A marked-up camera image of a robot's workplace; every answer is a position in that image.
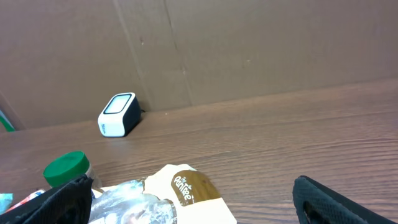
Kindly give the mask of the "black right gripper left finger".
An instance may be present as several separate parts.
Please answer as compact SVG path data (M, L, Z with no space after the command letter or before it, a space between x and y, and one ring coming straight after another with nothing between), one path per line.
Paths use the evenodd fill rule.
M89 222L93 179L83 174L1 215L1 223L53 224Z

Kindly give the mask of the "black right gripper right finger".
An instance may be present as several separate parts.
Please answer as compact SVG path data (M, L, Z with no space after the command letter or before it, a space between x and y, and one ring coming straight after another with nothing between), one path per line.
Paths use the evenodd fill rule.
M292 195L300 224L394 224L305 175L295 179Z

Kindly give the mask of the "green lid jar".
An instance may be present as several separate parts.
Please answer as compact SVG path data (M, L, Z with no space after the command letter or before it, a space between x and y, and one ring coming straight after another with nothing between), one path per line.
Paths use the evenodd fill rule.
M93 179L93 188L102 188L93 166L83 151L72 151L52 161L43 172L43 177L51 187L58 187L81 175Z

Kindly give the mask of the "orange tissue pack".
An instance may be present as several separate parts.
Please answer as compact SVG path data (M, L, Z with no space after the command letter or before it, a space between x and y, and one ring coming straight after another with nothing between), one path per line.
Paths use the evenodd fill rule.
M30 195L28 195L26 198L24 198L24 199L21 200L20 202L18 202L18 203L16 203L15 205L11 206L9 209L6 210L6 212L9 212L9 211L13 210L13 209L15 209L15 208L17 208L17 207L19 207L19 206L21 206L21 205L23 205L23 204L29 202L30 200L32 200L32 199L34 199L34 198L36 198L36 197L38 197L39 195L42 195L42 194L44 194L44 193L45 193L45 190L44 190L44 189L39 189L39 190L37 190L37 191L31 193Z

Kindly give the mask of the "teal snack packet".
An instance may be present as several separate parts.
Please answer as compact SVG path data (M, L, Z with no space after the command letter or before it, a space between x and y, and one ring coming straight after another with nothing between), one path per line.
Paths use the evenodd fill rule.
M1 193L0 194L0 214L5 213L12 205L13 194Z

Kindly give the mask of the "beige Pantree snack bag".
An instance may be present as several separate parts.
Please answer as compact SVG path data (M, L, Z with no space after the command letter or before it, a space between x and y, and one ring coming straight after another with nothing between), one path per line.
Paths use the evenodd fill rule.
M187 164L95 192L89 224L236 224L211 180Z

